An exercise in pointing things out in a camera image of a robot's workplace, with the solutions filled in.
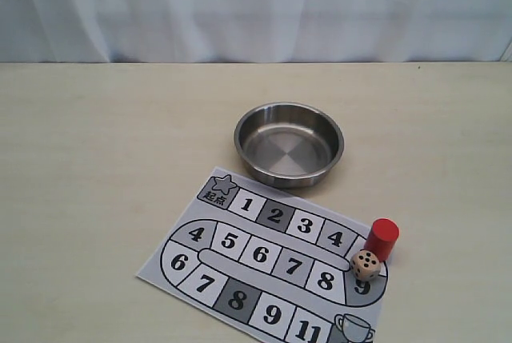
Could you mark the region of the red cylinder game piece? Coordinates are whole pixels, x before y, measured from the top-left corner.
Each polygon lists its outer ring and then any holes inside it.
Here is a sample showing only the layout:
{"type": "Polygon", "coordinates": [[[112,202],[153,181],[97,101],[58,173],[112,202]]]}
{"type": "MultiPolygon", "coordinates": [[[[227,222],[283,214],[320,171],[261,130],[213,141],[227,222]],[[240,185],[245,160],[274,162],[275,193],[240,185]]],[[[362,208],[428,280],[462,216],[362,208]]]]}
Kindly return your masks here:
{"type": "Polygon", "coordinates": [[[376,219],[364,244],[364,250],[373,253],[379,261],[385,261],[391,255],[400,235],[397,224],[389,218],[376,219]]]}

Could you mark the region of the beige wooden die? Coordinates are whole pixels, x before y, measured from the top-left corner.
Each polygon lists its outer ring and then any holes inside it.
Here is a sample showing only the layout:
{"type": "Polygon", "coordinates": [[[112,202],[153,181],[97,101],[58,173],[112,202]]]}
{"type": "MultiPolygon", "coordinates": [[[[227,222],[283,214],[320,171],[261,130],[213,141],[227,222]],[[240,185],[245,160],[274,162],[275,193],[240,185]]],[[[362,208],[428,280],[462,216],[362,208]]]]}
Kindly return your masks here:
{"type": "Polygon", "coordinates": [[[371,281],[379,275],[381,262],[374,253],[362,249],[350,259],[350,269],[359,281],[371,281]]]}

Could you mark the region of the round stainless steel bowl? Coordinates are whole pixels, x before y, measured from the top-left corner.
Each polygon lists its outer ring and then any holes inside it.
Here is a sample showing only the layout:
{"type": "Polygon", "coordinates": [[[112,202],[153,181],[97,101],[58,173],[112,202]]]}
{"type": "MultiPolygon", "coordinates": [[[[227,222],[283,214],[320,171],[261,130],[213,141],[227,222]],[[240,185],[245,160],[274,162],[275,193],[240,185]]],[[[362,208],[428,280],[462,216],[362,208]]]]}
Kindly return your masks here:
{"type": "Polygon", "coordinates": [[[279,189],[311,187],[342,158],[343,132],[321,110],[298,102],[269,102],[238,120],[234,147],[247,173],[279,189]]]}

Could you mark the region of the printed paper game board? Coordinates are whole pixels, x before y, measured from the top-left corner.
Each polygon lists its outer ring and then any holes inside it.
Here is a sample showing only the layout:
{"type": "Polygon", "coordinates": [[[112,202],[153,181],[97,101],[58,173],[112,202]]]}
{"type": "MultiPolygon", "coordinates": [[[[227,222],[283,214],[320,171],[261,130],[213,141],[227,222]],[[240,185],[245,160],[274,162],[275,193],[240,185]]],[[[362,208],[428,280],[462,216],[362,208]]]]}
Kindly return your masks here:
{"type": "Polygon", "coordinates": [[[138,276],[262,342],[372,342],[388,267],[350,269],[369,231],[216,168],[138,276]]]}

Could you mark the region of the white curtain backdrop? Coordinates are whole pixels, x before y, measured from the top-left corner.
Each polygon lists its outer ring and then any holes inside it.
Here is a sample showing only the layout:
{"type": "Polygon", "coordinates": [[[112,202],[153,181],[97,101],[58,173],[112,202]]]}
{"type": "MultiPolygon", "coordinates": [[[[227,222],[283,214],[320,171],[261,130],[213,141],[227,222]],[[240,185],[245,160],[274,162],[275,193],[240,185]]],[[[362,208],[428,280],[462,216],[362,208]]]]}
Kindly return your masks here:
{"type": "Polygon", "coordinates": [[[1,0],[4,62],[511,59],[511,0],[1,0]]]}

